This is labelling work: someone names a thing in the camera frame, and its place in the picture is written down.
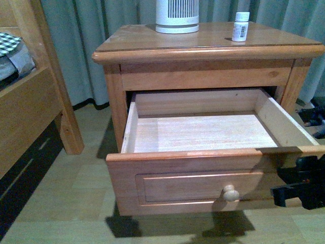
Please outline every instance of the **bottle cap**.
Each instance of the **bottle cap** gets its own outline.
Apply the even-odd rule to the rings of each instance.
[[[249,19],[249,12],[237,12],[236,22],[247,22]]]

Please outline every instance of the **checkered fabric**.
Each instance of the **checkered fabric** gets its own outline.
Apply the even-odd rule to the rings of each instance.
[[[14,50],[21,41],[21,37],[15,37],[7,33],[0,32],[0,57]]]

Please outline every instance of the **drawer knob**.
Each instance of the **drawer knob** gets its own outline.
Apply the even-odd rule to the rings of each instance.
[[[227,185],[223,188],[223,198],[227,202],[239,200],[239,192],[235,190],[233,185]]]

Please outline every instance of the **bed frame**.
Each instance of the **bed frame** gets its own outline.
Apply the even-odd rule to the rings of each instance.
[[[0,32],[23,38],[36,71],[0,91],[0,178],[54,120],[67,154],[84,144],[39,0],[2,0]]]

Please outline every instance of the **nightstand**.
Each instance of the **nightstand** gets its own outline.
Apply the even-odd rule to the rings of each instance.
[[[256,23],[232,42],[232,28],[127,25],[93,54],[121,152],[107,163],[122,215],[271,207],[270,187],[283,184],[276,169],[324,154],[287,112],[325,47]]]

